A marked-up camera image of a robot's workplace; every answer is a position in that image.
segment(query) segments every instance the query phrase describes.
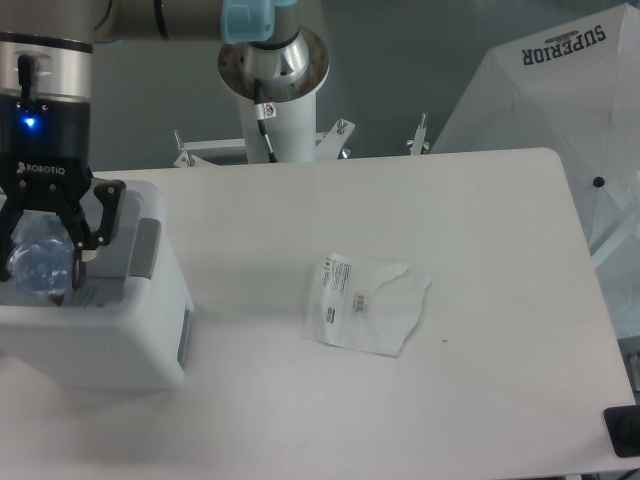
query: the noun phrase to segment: metal bracket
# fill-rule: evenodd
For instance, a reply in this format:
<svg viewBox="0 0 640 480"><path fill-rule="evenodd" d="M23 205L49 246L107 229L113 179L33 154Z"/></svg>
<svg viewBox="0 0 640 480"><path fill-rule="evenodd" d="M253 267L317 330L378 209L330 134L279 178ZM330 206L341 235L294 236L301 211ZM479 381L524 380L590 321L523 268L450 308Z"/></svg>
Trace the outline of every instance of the metal bracket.
<svg viewBox="0 0 640 480"><path fill-rule="evenodd" d="M344 144L351 137L355 128L356 125L354 123L340 119L329 132L318 133L316 135L316 160L350 158L351 151L344 148ZM215 159L240 156L247 152L247 147L242 138L183 143L177 130L174 131L174 136L179 153L174 166L179 168L216 166L215 163L207 162L201 157Z"/></svg>
<svg viewBox="0 0 640 480"><path fill-rule="evenodd" d="M411 156L426 155L431 150L431 144L425 141L427 137L427 118L428 114L423 113L413 140L407 140L407 148Z"/></svg>

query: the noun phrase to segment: black object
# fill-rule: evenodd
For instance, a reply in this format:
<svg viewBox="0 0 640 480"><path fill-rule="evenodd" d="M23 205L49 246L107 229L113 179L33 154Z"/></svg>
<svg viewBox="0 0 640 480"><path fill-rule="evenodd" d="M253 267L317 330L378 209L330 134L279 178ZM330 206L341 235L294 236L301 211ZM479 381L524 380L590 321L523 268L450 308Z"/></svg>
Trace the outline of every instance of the black object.
<svg viewBox="0 0 640 480"><path fill-rule="evenodd" d="M640 457L640 406L608 408L604 420L616 455Z"/></svg>
<svg viewBox="0 0 640 480"><path fill-rule="evenodd" d="M153 1L153 12L156 16L156 25L158 26L158 32L163 40L170 40L169 33L167 32L167 24L164 21L164 5L162 0Z"/></svg>
<svg viewBox="0 0 640 480"><path fill-rule="evenodd" d="M7 197L0 210L0 281L10 278L11 235L24 210L60 217L75 245L74 288L84 277L81 252L115 238L126 186L94 178L89 169L90 113L88 103L31 100L27 110L15 97L0 95L0 188ZM103 206L94 232L80 205L90 189Z"/></svg>
<svg viewBox="0 0 640 480"><path fill-rule="evenodd" d="M260 104L260 90L262 89L262 82L260 80L253 81L253 103L254 105ZM269 138L269 132L267 132L267 125L264 120L258 120L258 130L260 135L264 138L264 144L267 149L267 156L269 157L269 163L278 163L276 153L273 151L273 145L271 145L271 139Z"/></svg>
<svg viewBox="0 0 640 480"><path fill-rule="evenodd" d="M26 111L31 110L31 97L36 72L36 59L29 55L18 57L18 83L22 87L20 105Z"/></svg>

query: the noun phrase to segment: gray floor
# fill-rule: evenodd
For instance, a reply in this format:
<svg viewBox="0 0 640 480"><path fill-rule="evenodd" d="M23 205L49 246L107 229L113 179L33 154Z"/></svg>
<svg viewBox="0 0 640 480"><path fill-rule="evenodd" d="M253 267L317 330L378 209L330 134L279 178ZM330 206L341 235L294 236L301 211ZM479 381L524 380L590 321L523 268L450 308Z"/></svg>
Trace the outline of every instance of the gray floor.
<svg viewBox="0 0 640 480"><path fill-rule="evenodd" d="M318 129L358 125L358 157L403 154L420 114L430 140L444 127L486 50L619 5L621 0L300 0L304 23L328 43L331 76ZM216 70L220 44L98 46L94 170L168 167L184 141L241 136Z"/></svg>

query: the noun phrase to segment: white umbrella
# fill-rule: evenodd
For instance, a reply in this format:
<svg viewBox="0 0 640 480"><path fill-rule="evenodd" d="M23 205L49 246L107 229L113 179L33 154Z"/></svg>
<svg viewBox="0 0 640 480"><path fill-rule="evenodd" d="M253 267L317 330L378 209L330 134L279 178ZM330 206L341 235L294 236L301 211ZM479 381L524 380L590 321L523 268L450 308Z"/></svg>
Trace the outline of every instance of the white umbrella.
<svg viewBox="0 0 640 480"><path fill-rule="evenodd" d="M633 201L640 170L639 10L621 5L489 50L433 153L526 147L558 152L593 246ZM640 258L637 239L627 243L625 273ZM608 301L619 294L618 253L598 271ZM603 278L615 278L610 289ZM640 285L622 301L626 311L640 311L636 297Z"/></svg>

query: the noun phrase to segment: white container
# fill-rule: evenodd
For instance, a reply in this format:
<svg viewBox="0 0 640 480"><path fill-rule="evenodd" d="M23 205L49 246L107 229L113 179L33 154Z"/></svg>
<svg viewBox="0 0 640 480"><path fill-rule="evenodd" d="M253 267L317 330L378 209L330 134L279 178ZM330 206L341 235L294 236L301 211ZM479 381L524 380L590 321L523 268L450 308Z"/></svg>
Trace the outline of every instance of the white container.
<svg viewBox="0 0 640 480"><path fill-rule="evenodd" d="M43 306L0 283L3 352L68 387L179 385L193 302L165 224L160 191L127 182L118 236L89 262L70 305Z"/></svg>

